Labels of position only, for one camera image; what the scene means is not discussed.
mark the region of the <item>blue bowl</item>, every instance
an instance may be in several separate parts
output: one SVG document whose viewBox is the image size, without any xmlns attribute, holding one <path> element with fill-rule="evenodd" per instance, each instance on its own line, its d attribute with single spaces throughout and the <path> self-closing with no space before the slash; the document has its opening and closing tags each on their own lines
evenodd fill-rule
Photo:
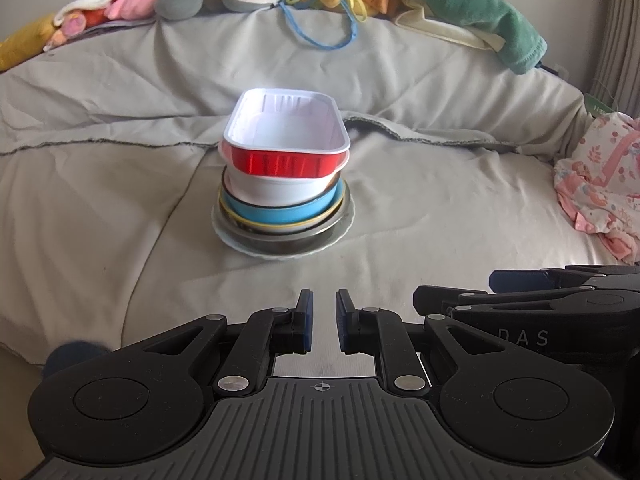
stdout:
<svg viewBox="0 0 640 480">
<path fill-rule="evenodd" d="M 264 207 L 238 200 L 228 192 L 224 177 L 222 179 L 223 197 L 233 212 L 251 222 L 270 225 L 295 224 L 318 216 L 331 205 L 334 197 L 342 192 L 343 187 L 344 182 L 337 175 L 336 181 L 330 184 L 325 192 L 308 202 L 284 207 Z"/>
</svg>

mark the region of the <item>pink stuffed toy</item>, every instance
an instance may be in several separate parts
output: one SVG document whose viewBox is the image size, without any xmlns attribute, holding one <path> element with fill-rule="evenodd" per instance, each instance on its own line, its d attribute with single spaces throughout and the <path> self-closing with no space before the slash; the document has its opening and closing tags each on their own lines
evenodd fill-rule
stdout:
<svg viewBox="0 0 640 480">
<path fill-rule="evenodd" d="M 65 14 L 62 25 L 60 25 L 60 28 L 49 38 L 43 50 L 47 52 L 52 48 L 62 46 L 86 29 L 95 27 L 106 21 L 108 20 L 104 15 L 104 9 L 72 10 Z"/>
<path fill-rule="evenodd" d="M 116 0 L 105 11 L 108 20 L 145 20 L 155 14 L 156 0 Z"/>
</svg>

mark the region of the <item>pink clothing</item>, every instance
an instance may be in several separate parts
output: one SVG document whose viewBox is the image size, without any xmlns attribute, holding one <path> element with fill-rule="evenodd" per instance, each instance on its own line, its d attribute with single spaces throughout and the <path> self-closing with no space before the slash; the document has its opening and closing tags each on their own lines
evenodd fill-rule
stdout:
<svg viewBox="0 0 640 480">
<path fill-rule="evenodd" d="M 640 121 L 597 118 L 571 158 L 555 167 L 562 209 L 575 229 L 598 234 L 619 260 L 640 260 Z"/>
</svg>

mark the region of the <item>blue gripper pad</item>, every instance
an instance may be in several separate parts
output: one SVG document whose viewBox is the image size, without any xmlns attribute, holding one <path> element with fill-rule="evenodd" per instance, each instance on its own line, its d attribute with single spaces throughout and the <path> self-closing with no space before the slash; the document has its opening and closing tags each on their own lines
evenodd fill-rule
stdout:
<svg viewBox="0 0 640 480">
<path fill-rule="evenodd" d="M 549 290 L 556 288 L 544 270 L 494 270 L 489 288 L 496 294 Z"/>
<path fill-rule="evenodd" d="M 338 329 L 340 351 L 348 353 L 347 315 L 356 312 L 356 307 L 346 289 L 335 293 L 335 324 Z"/>
<path fill-rule="evenodd" d="M 314 330 L 314 295 L 312 292 L 307 295 L 303 308 L 305 311 L 305 351 L 311 352 L 311 336 Z"/>
</svg>

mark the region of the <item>blue string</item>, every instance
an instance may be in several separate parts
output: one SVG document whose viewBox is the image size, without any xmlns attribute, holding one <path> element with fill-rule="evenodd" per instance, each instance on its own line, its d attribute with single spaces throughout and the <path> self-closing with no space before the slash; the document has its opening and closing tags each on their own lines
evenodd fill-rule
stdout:
<svg viewBox="0 0 640 480">
<path fill-rule="evenodd" d="M 300 9 L 308 9 L 315 2 L 316 2 L 316 0 L 309 0 L 308 2 L 304 2 L 304 4 L 305 4 L 304 6 L 300 6 L 298 8 L 300 8 Z M 324 44 L 324 43 L 319 43 L 316 40 L 314 40 L 313 38 L 310 38 L 308 35 L 306 35 L 302 31 L 300 26 L 296 23 L 296 20 L 293 17 L 293 14 L 288 9 L 287 5 L 284 3 L 284 0 L 280 0 L 278 4 L 282 7 L 285 19 L 289 22 L 289 26 L 293 29 L 293 31 L 297 35 L 299 35 L 301 38 L 303 38 L 304 40 L 306 40 L 309 43 L 311 43 L 313 46 L 321 48 L 322 50 L 338 50 L 339 48 L 343 48 L 343 47 L 347 46 L 348 44 L 350 44 L 351 41 L 355 40 L 356 36 L 358 35 L 358 20 L 356 20 L 356 17 L 351 12 L 351 9 L 349 8 L 349 6 L 347 5 L 347 2 L 345 0 L 340 0 L 340 4 L 341 4 L 342 8 L 344 9 L 344 11 L 347 13 L 347 16 L 349 17 L 349 21 L 351 22 L 351 35 L 350 35 L 350 37 L 345 38 L 340 43 L 335 44 L 335 45 L 328 45 L 328 44 Z"/>
</svg>

